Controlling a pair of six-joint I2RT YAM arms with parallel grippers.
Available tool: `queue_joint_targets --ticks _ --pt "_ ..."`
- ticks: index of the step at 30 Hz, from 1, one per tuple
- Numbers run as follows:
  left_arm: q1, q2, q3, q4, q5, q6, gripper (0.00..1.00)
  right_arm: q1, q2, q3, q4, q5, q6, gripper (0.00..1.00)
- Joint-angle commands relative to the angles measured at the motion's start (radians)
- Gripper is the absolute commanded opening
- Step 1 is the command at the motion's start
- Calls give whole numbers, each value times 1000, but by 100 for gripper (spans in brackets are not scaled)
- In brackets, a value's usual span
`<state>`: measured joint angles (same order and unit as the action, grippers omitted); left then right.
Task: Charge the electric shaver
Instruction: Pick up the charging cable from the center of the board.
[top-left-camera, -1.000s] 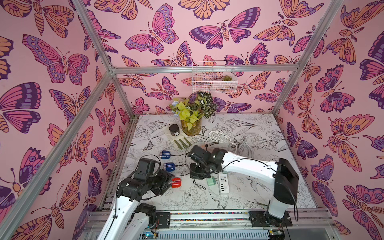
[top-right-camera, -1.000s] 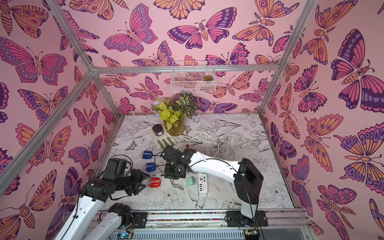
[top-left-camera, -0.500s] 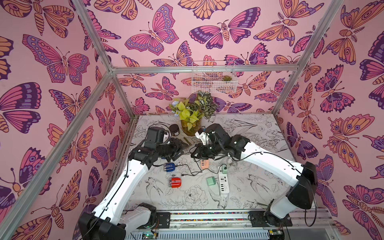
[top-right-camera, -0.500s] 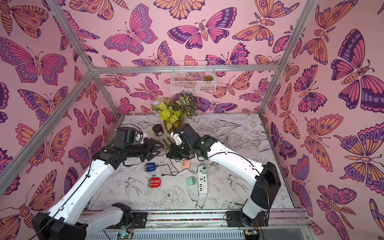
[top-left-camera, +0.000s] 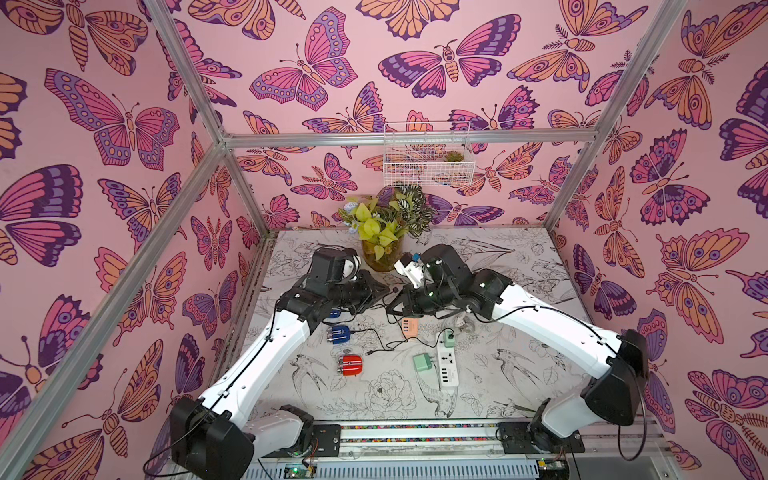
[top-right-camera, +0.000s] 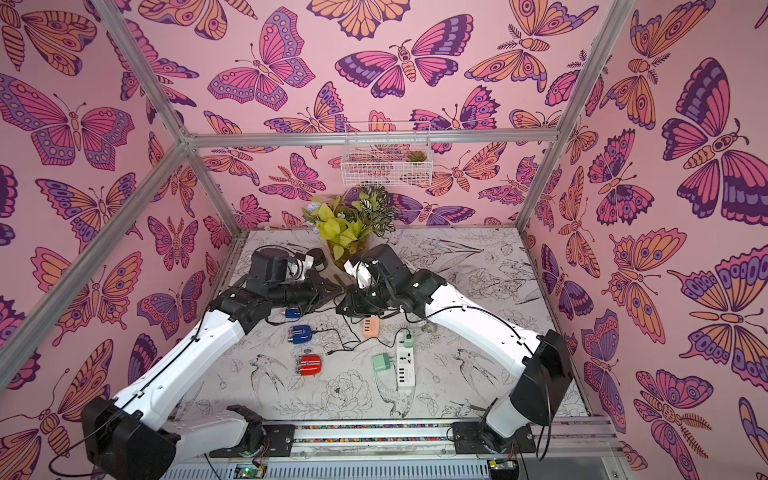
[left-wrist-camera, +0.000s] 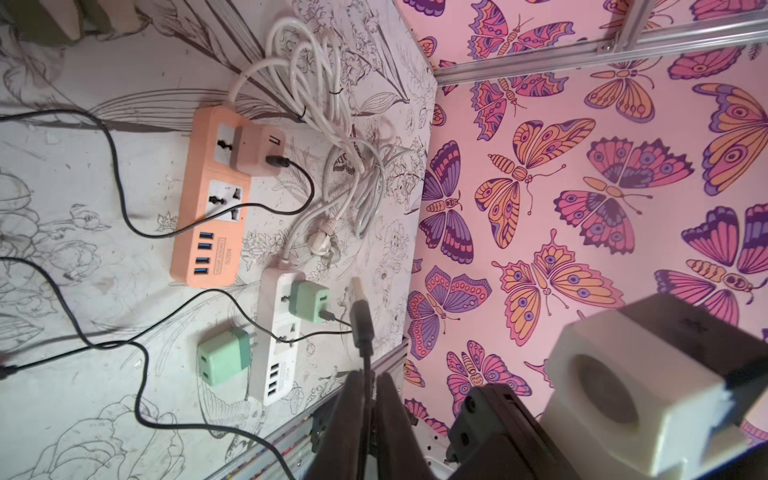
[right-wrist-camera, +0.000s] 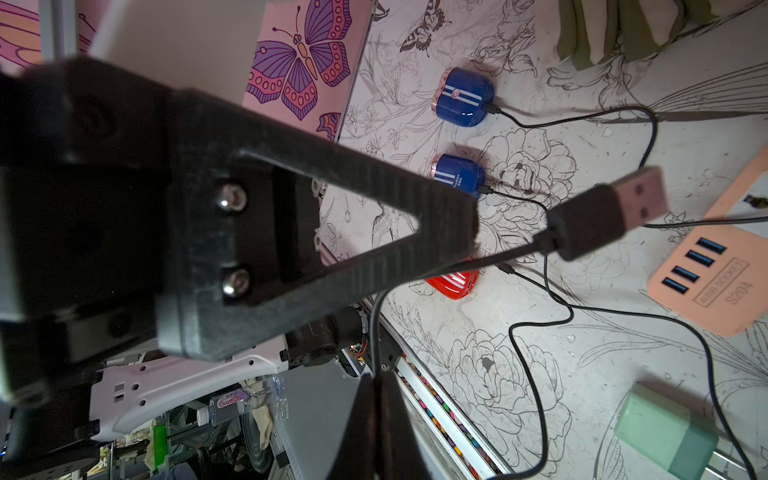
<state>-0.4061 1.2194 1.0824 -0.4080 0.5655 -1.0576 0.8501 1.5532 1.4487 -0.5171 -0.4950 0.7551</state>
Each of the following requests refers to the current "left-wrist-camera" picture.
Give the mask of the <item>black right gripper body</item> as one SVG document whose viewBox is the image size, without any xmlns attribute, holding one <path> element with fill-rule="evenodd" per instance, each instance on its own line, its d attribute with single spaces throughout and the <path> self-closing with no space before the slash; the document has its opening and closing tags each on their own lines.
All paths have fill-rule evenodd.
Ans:
<svg viewBox="0 0 768 480">
<path fill-rule="evenodd" d="M 579 474 L 507 384 L 474 387 L 449 430 L 453 479 L 577 479 Z"/>
</svg>

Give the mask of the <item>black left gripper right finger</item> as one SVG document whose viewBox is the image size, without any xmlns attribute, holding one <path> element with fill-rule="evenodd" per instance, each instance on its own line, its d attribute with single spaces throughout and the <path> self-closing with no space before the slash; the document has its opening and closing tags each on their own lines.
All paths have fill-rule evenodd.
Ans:
<svg viewBox="0 0 768 480">
<path fill-rule="evenodd" d="M 374 421 L 379 479 L 435 479 L 389 373 L 376 378 Z"/>
</svg>

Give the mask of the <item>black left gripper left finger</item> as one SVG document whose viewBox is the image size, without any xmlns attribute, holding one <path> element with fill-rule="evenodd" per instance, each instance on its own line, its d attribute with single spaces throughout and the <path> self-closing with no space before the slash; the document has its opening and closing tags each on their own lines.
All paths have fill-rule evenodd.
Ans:
<svg viewBox="0 0 768 480">
<path fill-rule="evenodd" d="M 332 414 L 306 479 L 356 479 L 363 417 L 366 376 L 351 372 L 336 397 Z"/>
</svg>

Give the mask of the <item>green power adapter cube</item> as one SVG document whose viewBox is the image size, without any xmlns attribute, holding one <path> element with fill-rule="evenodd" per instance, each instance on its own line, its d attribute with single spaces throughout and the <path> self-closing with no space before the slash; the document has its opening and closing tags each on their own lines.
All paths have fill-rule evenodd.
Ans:
<svg viewBox="0 0 768 480">
<path fill-rule="evenodd" d="M 322 322 L 329 297 L 330 290 L 324 285 L 309 280 L 293 282 L 289 295 L 289 312 L 304 321 Z"/>
</svg>

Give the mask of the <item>pink power strip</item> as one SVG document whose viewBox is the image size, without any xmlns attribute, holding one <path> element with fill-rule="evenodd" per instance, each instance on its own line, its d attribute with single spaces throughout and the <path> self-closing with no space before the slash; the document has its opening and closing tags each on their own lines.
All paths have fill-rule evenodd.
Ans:
<svg viewBox="0 0 768 480">
<path fill-rule="evenodd" d="M 234 140 L 243 119 L 225 106 L 193 117 L 174 237 L 171 277 L 193 288 L 232 285 L 238 275 L 251 178 L 234 170 Z"/>
</svg>

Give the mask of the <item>pink USB charger adapter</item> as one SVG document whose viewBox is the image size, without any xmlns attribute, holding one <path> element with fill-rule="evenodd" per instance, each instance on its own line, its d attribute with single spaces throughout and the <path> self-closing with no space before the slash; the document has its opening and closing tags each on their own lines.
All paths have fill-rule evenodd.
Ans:
<svg viewBox="0 0 768 480">
<path fill-rule="evenodd" d="M 230 166 L 251 177 L 276 177 L 282 168 L 267 162 L 268 156 L 283 156 L 286 136 L 277 127 L 245 123 L 235 130 Z"/>
</svg>

